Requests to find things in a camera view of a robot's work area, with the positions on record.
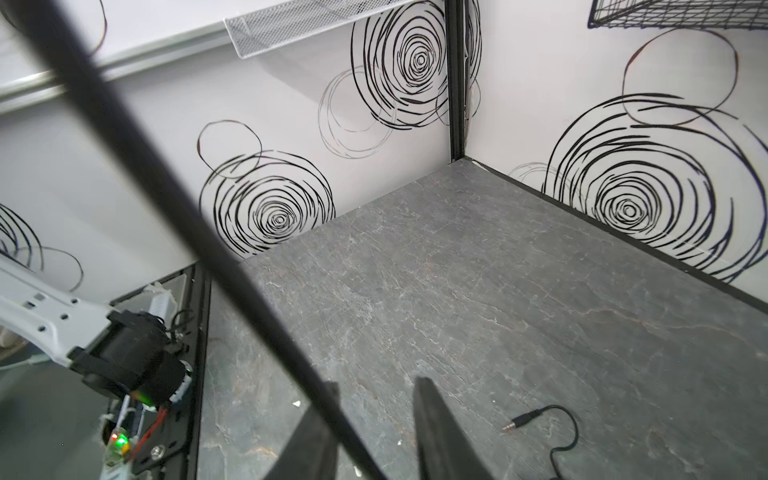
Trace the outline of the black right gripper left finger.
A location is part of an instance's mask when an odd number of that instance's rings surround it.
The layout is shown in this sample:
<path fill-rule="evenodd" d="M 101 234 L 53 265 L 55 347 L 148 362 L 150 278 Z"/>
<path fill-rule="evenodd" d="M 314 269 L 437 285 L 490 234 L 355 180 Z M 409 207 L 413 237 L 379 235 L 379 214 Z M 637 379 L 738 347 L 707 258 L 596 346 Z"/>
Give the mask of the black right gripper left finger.
<path fill-rule="evenodd" d="M 335 479 L 338 450 L 337 439 L 312 404 L 264 479 Z"/>

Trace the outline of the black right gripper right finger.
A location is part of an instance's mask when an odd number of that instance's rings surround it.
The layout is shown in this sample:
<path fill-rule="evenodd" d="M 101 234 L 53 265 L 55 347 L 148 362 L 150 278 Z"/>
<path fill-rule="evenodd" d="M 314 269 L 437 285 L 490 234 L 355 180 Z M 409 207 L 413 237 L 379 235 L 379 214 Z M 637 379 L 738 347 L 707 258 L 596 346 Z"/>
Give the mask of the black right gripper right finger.
<path fill-rule="evenodd" d="M 415 380 L 413 416 L 421 479 L 492 479 L 429 378 Z"/>

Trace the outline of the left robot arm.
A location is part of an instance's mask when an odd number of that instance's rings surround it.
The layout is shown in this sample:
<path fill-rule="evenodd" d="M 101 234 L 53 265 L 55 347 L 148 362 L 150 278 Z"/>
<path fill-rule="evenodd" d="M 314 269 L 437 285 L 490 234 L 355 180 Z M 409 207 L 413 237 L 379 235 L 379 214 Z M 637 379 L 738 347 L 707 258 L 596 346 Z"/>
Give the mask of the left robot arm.
<path fill-rule="evenodd" d="M 157 408 L 179 402 L 192 383 L 192 367 L 169 351 L 162 317 L 82 300 L 5 255 L 1 325 L 104 396 Z"/>

